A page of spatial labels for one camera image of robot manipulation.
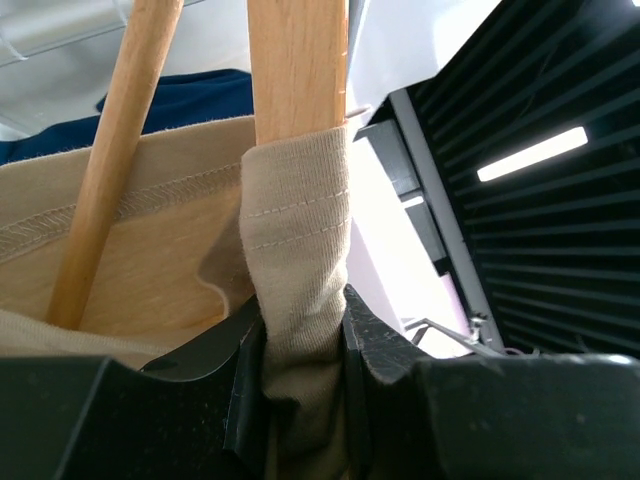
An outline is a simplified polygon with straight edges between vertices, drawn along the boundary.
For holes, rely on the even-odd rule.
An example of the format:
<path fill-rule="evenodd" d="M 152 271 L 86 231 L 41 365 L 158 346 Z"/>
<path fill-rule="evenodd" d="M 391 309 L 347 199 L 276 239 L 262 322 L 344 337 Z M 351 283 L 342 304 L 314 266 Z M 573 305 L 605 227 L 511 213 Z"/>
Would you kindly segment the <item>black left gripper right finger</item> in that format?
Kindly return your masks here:
<path fill-rule="evenodd" d="M 344 291 L 354 479 L 635 479 L 639 364 L 617 355 L 435 359 Z"/>

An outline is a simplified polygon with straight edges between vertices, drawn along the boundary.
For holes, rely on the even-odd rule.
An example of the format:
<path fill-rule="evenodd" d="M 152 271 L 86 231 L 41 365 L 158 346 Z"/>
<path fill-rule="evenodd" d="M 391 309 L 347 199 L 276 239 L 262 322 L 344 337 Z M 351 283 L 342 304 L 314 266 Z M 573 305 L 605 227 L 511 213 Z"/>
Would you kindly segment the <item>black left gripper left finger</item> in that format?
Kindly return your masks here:
<path fill-rule="evenodd" d="M 258 302 L 135 370 L 109 357 L 1 362 L 5 479 L 259 479 L 269 411 Z"/>

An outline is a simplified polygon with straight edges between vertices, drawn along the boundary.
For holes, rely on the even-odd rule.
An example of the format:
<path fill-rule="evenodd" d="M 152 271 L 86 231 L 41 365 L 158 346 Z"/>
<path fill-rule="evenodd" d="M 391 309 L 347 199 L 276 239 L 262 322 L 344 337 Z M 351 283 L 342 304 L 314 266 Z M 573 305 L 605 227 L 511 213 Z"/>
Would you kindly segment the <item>beige t shirt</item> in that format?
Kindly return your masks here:
<path fill-rule="evenodd" d="M 1 353 L 111 355 L 140 367 L 256 296 L 267 475 L 349 468 L 341 323 L 350 243 L 345 126 L 255 144 L 250 116 L 141 140 L 79 328 L 46 313 L 89 153 L 1 169 Z"/>

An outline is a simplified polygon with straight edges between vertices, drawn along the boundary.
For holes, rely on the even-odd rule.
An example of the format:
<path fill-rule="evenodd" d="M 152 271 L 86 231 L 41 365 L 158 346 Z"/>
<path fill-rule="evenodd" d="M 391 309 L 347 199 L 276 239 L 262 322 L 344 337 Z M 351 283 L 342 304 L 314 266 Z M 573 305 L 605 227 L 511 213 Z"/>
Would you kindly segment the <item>wooden hanger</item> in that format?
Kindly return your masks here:
<path fill-rule="evenodd" d="M 257 144 L 343 125 L 345 2 L 253 0 L 247 8 Z M 133 6 L 47 309 L 52 325 L 81 324 L 182 9 L 180 1 Z"/>

